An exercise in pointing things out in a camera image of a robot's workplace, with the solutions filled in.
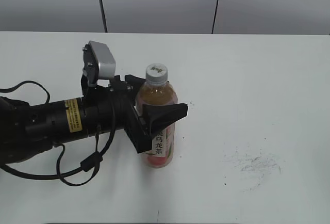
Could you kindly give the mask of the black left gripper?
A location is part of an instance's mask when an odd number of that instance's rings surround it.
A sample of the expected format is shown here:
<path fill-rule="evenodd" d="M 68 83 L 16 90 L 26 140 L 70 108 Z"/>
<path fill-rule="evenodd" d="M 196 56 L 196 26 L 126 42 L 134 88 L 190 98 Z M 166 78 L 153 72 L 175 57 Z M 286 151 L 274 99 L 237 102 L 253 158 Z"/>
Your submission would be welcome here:
<path fill-rule="evenodd" d="M 115 131 L 123 129 L 137 153 L 152 149 L 152 138 L 187 116 L 188 105 L 142 105 L 142 117 L 135 109 L 138 91 L 146 79 L 126 75 L 122 81 L 117 75 L 108 87 L 98 84 L 89 87 L 86 77 L 81 77 L 82 110 L 85 128 L 90 135 L 108 133 L 110 136 L 101 150 L 104 154 L 112 144 Z"/>

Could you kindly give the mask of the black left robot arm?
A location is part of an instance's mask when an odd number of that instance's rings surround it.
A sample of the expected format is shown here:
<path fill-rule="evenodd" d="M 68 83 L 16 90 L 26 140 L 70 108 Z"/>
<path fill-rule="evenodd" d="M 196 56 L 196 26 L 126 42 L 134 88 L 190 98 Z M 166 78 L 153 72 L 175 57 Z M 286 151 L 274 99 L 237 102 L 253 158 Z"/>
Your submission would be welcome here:
<path fill-rule="evenodd" d="M 142 78 L 116 76 L 109 86 L 88 86 L 81 79 L 80 98 L 30 106 L 1 98 L 1 163 L 19 163 L 53 146 L 123 129 L 138 153 L 152 149 L 152 140 L 165 128 L 184 118 L 185 103 L 143 105 L 135 109 Z"/>

